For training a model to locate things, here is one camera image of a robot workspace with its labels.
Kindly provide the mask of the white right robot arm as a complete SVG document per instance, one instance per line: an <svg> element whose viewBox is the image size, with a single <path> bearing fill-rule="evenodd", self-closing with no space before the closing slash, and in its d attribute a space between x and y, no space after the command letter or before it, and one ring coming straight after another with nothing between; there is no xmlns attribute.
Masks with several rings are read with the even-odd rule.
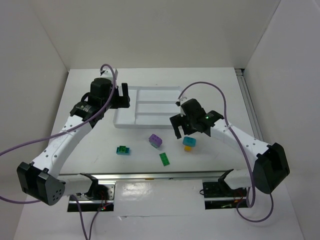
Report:
<svg viewBox="0 0 320 240"><path fill-rule="evenodd" d="M256 187L264 194L271 194L290 174L284 148L260 141L237 127L226 124L225 118L218 112L206 112L200 103L192 98L178 100L175 103L180 113L170 118L175 136L204 133L223 142L239 153L245 153L252 171L248 169L227 170L219 184L227 190Z"/></svg>

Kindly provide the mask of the teal round lego brick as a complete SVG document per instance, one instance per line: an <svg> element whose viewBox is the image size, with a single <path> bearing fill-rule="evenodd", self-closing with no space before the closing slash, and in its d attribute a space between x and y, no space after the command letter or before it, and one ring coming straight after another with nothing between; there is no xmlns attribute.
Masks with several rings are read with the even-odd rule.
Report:
<svg viewBox="0 0 320 240"><path fill-rule="evenodd" d="M183 141L182 141L182 144L184 146L188 146L188 147L191 147L191 148L195 147L196 143L197 143L197 140L195 138L189 137L189 136L185 136L183 138Z"/></svg>

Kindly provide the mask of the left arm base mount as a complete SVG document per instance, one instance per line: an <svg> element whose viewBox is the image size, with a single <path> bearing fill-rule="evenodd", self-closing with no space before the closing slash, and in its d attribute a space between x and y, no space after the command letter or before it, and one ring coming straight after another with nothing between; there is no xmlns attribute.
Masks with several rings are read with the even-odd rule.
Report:
<svg viewBox="0 0 320 240"><path fill-rule="evenodd" d="M64 194L69 197L68 212L78 212L77 203L83 212L114 210L115 180L89 173L60 175L59 179L65 183Z"/></svg>

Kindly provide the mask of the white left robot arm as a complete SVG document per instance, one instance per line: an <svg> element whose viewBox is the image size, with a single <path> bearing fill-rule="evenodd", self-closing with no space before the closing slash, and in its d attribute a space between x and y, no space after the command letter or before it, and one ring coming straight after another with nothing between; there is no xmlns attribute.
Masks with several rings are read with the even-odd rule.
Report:
<svg viewBox="0 0 320 240"><path fill-rule="evenodd" d="M110 79L95 78L90 84L90 91L70 111L60 135L31 163L21 162L17 167L22 191L49 206L56 204L63 196L85 194L92 199L107 195L107 188L88 173L71 177L59 175L70 154L108 109L129 106L127 83L115 86Z"/></svg>

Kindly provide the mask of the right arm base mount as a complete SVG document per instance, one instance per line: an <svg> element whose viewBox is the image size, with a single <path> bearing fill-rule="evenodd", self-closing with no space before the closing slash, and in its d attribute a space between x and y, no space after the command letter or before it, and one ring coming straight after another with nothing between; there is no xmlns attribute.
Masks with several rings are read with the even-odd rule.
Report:
<svg viewBox="0 0 320 240"><path fill-rule="evenodd" d="M246 203L247 189L231 189L226 183L227 174L233 169L226 171L217 181L205 181L199 194L204 197L206 210L248 208Z"/></svg>

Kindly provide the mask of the yellow lego brick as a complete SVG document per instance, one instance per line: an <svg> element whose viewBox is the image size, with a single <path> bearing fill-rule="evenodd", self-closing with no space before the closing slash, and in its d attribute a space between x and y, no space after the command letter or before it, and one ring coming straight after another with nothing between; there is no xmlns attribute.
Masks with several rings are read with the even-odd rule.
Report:
<svg viewBox="0 0 320 240"><path fill-rule="evenodd" d="M184 147L184 150L186 151L186 152L191 152L192 151L192 147L190 147L190 146L185 146Z"/></svg>

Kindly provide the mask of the purple lego brick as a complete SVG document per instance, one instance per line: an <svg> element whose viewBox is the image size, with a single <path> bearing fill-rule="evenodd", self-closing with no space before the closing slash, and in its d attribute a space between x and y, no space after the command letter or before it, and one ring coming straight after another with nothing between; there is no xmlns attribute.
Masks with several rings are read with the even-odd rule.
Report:
<svg viewBox="0 0 320 240"><path fill-rule="evenodd" d="M152 134L148 138L148 141L156 149L159 148L163 143L163 140L160 137L158 137L157 135L155 135L155 134Z"/></svg>

